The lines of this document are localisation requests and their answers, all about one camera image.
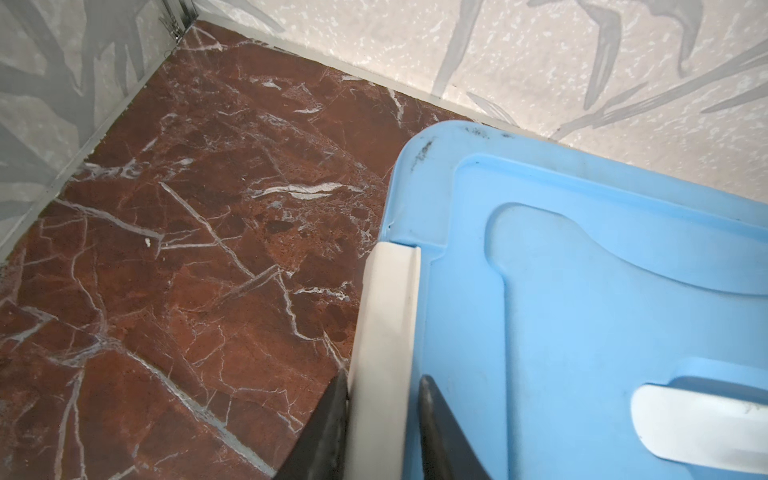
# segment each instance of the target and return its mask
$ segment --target blue plastic lid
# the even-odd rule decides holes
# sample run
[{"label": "blue plastic lid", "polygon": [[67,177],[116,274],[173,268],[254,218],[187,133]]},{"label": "blue plastic lid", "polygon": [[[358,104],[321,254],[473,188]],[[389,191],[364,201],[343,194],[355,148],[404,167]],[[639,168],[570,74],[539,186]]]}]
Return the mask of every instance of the blue plastic lid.
[{"label": "blue plastic lid", "polygon": [[762,478],[669,462],[645,383],[768,404],[768,205],[464,121],[402,150],[380,240],[422,248],[428,373],[491,477]]}]

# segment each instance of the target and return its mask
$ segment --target patterned wallpaper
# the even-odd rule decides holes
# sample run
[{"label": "patterned wallpaper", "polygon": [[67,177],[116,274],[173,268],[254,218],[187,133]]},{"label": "patterned wallpaper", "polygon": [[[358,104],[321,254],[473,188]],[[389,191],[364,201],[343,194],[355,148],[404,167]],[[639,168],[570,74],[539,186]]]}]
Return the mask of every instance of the patterned wallpaper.
[{"label": "patterned wallpaper", "polygon": [[0,2],[0,260],[25,216],[50,200],[46,190],[174,47],[161,15],[149,0]]},{"label": "patterned wallpaper", "polygon": [[592,154],[768,202],[764,0],[196,0]]}]

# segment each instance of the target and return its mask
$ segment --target brown marble floor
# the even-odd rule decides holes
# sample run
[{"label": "brown marble floor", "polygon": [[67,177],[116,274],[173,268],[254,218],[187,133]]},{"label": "brown marble floor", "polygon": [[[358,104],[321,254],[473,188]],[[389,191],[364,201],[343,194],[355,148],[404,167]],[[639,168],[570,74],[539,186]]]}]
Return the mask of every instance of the brown marble floor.
[{"label": "brown marble floor", "polygon": [[0,478],[266,478],[348,363],[403,144],[458,116],[199,23],[0,273]]}]

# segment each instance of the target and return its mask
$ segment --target floor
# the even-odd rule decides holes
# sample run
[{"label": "floor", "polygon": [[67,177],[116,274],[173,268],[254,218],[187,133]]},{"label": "floor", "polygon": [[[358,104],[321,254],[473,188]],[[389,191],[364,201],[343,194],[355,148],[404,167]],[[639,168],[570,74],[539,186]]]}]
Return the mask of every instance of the floor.
[{"label": "floor", "polygon": [[0,478],[267,478],[430,104],[198,23],[0,272]]}]

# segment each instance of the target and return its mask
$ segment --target wall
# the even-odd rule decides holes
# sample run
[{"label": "wall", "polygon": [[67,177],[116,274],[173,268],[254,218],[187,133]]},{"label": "wall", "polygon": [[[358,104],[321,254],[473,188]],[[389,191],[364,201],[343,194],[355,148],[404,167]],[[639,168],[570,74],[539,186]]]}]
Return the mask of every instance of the wall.
[{"label": "wall", "polygon": [[570,147],[768,202],[762,0],[196,3]]},{"label": "wall", "polygon": [[0,259],[174,47],[149,0],[0,2]]}]

